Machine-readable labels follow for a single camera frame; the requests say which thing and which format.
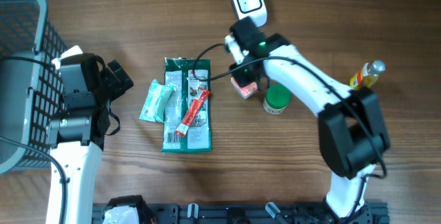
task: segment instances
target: plastic bin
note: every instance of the plastic bin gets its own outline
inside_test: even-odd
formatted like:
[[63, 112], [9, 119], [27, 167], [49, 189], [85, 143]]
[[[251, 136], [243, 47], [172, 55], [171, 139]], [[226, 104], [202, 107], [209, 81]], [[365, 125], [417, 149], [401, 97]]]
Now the plastic bin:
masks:
[[[0, 57], [50, 61], [67, 47], [48, 18], [46, 0], [0, 0]], [[26, 61], [0, 61], [0, 136], [49, 152], [45, 127], [63, 91], [58, 72]], [[29, 150], [0, 141], [0, 174], [49, 168]]]

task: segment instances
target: wooden table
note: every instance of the wooden table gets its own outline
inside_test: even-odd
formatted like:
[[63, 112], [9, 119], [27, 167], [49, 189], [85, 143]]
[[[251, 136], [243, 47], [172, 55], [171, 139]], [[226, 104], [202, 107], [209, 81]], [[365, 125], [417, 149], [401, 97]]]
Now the wooden table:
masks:
[[[312, 63], [348, 82], [368, 61], [387, 66], [373, 86], [391, 137], [389, 176], [366, 198], [389, 204], [392, 223], [441, 223], [441, 0], [265, 0], [263, 31], [279, 32]], [[298, 100], [272, 116], [263, 94], [244, 101], [229, 78], [212, 82], [212, 149], [161, 153], [163, 125], [139, 120], [164, 57], [196, 57], [235, 22], [230, 0], [48, 0], [66, 43], [117, 59], [135, 86], [112, 104], [122, 130], [105, 141], [94, 202], [142, 194], [149, 203], [321, 201], [331, 172], [317, 120]], [[233, 62], [207, 55], [212, 74]], [[44, 223], [48, 171], [0, 176], [0, 223]]]

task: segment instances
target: bottle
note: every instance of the bottle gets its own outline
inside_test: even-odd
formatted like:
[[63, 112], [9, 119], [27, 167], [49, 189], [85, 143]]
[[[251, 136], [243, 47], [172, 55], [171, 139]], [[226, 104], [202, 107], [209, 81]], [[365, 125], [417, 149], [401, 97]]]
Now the bottle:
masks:
[[359, 90], [364, 86], [371, 87], [384, 70], [386, 70], [386, 65], [383, 61], [377, 60], [366, 63], [349, 81], [349, 86], [355, 90]]
[[263, 108], [270, 114], [280, 114], [288, 106], [291, 92], [283, 85], [272, 85], [265, 95]]

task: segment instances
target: yellow bottle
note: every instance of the yellow bottle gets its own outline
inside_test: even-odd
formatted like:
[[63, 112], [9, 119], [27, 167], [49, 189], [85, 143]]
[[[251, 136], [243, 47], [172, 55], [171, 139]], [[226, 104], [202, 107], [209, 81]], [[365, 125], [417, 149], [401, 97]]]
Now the yellow bottle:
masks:
[[349, 86], [355, 90], [359, 90], [363, 86], [371, 87], [384, 70], [386, 70], [386, 65], [383, 61], [366, 63], [349, 81]]

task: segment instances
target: jar with green lid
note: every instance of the jar with green lid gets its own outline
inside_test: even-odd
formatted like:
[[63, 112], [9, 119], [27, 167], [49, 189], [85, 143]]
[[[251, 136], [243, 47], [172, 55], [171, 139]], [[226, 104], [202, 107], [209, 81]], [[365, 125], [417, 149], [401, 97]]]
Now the jar with green lid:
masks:
[[272, 85], [265, 95], [263, 108], [270, 114], [280, 114], [288, 106], [291, 92], [283, 85]]

